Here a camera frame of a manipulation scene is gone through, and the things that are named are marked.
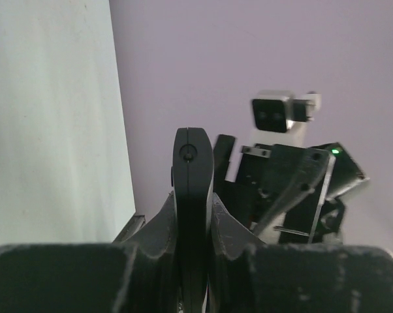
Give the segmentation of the black remote control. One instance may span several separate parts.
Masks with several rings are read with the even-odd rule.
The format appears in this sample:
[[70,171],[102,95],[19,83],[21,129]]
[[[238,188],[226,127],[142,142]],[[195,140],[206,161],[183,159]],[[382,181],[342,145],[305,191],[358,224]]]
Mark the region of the black remote control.
[[184,312],[203,311],[208,279],[213,173],[213,150],[206,131],[203,128],[177,129],[172,183]]

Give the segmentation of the aluminium extrusion rail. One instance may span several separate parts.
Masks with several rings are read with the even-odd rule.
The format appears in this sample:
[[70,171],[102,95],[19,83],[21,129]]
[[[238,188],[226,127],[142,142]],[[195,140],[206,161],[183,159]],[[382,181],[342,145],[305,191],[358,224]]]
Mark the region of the aluminium extrusion rail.
[[146,224],[144,215],[133,215],[130,220],[124,225],[122,230],[113,240],[114,243],[122,243],[132,237]]

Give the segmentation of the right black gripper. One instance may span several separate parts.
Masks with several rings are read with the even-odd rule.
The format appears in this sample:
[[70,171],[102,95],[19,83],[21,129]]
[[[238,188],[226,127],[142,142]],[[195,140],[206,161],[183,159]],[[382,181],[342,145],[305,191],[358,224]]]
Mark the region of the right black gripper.
[[281,144],[241,154],[235,180],[215,184],[210,310],[393,312],[393,253],[316,244],[337,230],[324,220],[335,156]]

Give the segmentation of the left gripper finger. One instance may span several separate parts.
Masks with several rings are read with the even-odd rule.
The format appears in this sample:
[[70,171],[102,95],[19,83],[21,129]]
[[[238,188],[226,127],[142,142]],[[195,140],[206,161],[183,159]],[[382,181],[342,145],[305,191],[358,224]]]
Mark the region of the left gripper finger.
[[176,241],[169,196],[126,241],[0,246],[0,312],[176,312]]

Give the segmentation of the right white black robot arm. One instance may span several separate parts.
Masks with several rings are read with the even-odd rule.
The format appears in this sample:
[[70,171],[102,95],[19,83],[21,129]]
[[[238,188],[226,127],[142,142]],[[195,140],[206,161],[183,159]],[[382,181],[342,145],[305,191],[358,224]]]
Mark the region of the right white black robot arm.
[[339,241],[342,197],[367,180],[338,143],[214,153],[211,312],[393,312],[393,254]]

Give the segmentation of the black battery cover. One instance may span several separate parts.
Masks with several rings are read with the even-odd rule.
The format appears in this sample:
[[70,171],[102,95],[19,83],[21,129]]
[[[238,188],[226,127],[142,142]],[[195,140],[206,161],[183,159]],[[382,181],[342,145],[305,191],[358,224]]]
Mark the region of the black battery cover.
[[225,180],[235,141],[236,138],[234,136],[226,134],[220,134],[216,139],[213,148],[215,184],[220,184]]

